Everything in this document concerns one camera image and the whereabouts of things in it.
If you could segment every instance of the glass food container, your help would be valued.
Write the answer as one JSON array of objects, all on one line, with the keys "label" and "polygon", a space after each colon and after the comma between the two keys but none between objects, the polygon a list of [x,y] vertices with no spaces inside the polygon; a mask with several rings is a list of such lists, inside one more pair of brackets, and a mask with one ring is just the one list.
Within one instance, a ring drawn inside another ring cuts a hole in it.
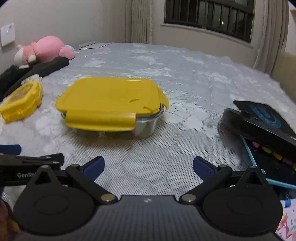
[{"label": "glass food container", "polygon": [[56,101],[69,127],[100,133],[130,131],[141,138],[155,131],[168,107],[162,90],[147,79],[80,79]]}]

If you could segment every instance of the mattress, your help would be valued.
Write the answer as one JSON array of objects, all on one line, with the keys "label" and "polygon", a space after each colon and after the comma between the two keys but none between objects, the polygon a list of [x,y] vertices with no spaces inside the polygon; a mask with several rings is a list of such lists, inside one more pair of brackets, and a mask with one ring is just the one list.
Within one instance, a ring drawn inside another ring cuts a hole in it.
[{"label": "mattress", "polygon": [[[267,103],[296,128],[296,105],[279,83],[228,57],[132,43],[107,43],[78,50],[75,56],[69,66],[42,80],[42,104],[33,115],[2,124],[0,143],[20,144],[26,156],[63,153],[63,169],[103,156],[105,171],[95,182],[118,198],[123,194],[178,198],[202,182],[192,167],[196,156],[234,170],[251,165],[241,139],[221,121],[225,108],[236,109],[233,100]],[[89,76],[154,80],[170,101],[155,133],[132,139],[69,128],[55,101],[75,81]],[[22,190],[6,187],[3,195],[13,204]]]}]

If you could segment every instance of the white wall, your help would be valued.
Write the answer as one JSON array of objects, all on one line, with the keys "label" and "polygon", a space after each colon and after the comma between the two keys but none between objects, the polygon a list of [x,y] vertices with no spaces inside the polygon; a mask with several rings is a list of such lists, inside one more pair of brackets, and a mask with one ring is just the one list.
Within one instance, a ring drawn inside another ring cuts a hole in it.
[{"label": "white wall", "polygon": [[0,49],[0,73],[13,64],[18,44],[47,35],[64,44],[126,41],[126,0],[8,0],[0,8],[0,27],[15,23],[15,44]]},{"label": "white wall", "polygon": [[[289,10],[296,9],[289,2]],[[296,55],[296,13],[289,11],[288,36],[285,52]]]},{"label": "white wall", "polygon": [[253,67],[263,29],[263,0],[255,1],[255,19],[250,44],[200,28],[163,24],[165,0],[153,0],[152,43],[198,50],[215,56],[229,56],[234,62]]}]

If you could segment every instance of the metal screw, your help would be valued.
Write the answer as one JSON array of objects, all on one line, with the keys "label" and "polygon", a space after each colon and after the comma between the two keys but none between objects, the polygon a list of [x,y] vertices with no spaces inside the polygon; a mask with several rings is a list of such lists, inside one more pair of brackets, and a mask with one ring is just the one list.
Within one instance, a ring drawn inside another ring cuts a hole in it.
[{"label": "metal screw", "polygon": [[222,168],[226,168],[226,167],[227,167],[226,165],[221,164],[221,165],[218,166],[218,171],[220,171]]},{"label": "metal screw", "polygon": [[193,194],[185,194],[182,196],[182,200],[185,202],[193,202],[196,199],[196,196]]},{"label": "metal screw", "polygon": [[103,194],[101,196],[101,199],[105,202],[111,202],[115,199],[116,197],[113,194]]}]

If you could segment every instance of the window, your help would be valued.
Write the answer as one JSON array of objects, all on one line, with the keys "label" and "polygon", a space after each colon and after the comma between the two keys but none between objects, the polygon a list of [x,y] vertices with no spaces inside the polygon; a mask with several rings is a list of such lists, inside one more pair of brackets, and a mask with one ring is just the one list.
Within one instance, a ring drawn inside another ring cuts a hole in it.
[{"label": "window", "polygon": [[209,29],[251,42],[254,0],[166,0],[165,23]]}]

